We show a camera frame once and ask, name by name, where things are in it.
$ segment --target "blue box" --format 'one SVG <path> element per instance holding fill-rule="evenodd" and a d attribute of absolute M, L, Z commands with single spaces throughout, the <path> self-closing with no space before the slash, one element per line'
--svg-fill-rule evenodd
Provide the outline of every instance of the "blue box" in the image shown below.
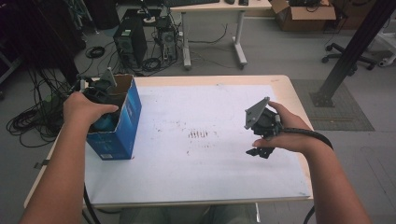
<path fill-rule="evenodd" d="M 124 94 L 125 100 L 114 132 L 88 133 L 87 142 L 103 161 L 130 160 L 134 149 L 142 104 L 134 78 L 115 75 L 117 87 L 112 94 Z"/>

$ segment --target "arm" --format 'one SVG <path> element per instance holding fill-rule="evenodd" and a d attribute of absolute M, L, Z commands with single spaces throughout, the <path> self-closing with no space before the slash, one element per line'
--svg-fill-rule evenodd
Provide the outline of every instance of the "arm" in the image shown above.
<path fill-rule="evenodd" d="M 85 140 L 92 123 L 115 105 L 94 104 L 82 93 L 64 103 L 64 126 L 20 223 L 80 223 L 84 190 Z"/>
<path fill-rule="evenodd" d="M 274 102 L 269 105 L 279 113 L 285 128 L 310 130 L 301 118 L 283 105 Z M 253 146 L 282 147 L 305 156 L 311 173 L 318 223 L 371 223 L 334 152 L 320 140 L 302 134 L 282 133 L 270 141 L 256 140 Z"/>

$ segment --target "cardboard box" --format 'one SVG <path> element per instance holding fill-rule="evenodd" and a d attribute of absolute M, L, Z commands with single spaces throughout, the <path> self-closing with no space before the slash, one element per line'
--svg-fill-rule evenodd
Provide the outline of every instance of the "cardboard box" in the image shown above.
<path fill-rule="evenodd" d="M 366 17 L 375 0 L 332 0 L 335 7 L 340 8 L 349 18 Z"/>
<path fill-rule="evenodd" d="M 338 7 L 334 7 L 336 20 L 328 21 L 327 28 L 333 29 L 334 31 L 340 30 L 357 30 L 363 23 L 365 17 L 348 17 Z"/>
<path fill-rule="evenodd" d="M 103 161 L 129 160 L 142 108 L 134 79 L 130 75 L 115 75 L 117 82 L 113 95 L 124 96 L 120 118 L 114 132 L 87 135 L 87 142 Z"/>
<path fill-rule="evenodd" d="M 327 20 L 335 20 L 331 4 L 321 7 L 291 7 L 286 0 L 270 1 L 276 22 L 283 31 L 321 31 Z"/>

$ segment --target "office chair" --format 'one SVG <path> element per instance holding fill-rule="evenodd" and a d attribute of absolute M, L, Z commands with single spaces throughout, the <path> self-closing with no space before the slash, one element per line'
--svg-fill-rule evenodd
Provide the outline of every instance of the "office chair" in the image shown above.
<path fill-rule="evenodd" d="M 340 51 L 340 53 L 329 54 L 329 55 L 323 57 L 322 58 L 323 63 L 327 63 L 329 61 L 329 59 L 332 59 L 332 58 L 340 58 L 341 55 L 343 54 L 343 52 L 345 51 L 345 49 L 343 47 L 341 47 L 335 43 L 332 43 L 332 44 L 326 46 L 326 51 L 332 51 L 332 49 L 336 49 L 336 50 Z M 373 70 L 373 68 L 377 64 L 377 61 L 363 57 L 363 56 L 360 56 L 358 61 L 363 62 L 363 63 L 368 63 L 369 65 L 366 67 L 367 70 Z M 358 66 L 356 64 L 354 64 L 354 66 L 352 67 L 352 69 L 350 71 L 349 76 L 352 76 L 353 74 L 355 74 L 356 70 L 358 70 Z"/>

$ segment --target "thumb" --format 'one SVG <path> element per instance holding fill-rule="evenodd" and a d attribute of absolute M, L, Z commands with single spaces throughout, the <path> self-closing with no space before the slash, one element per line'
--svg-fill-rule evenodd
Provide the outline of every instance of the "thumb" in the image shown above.
<path fill-rule="evenodd" d="M 252 145 L 254 147 L 271 147 L 271 143 L 265 138 L 257 139 Z"/>
<path fill-rule="evenodd" d="M 108 114 L 108 113 L 113 113 L 116 112 L 119 109 L 117 105 L 101 105 L 101 113 L 102 114 Z"/>

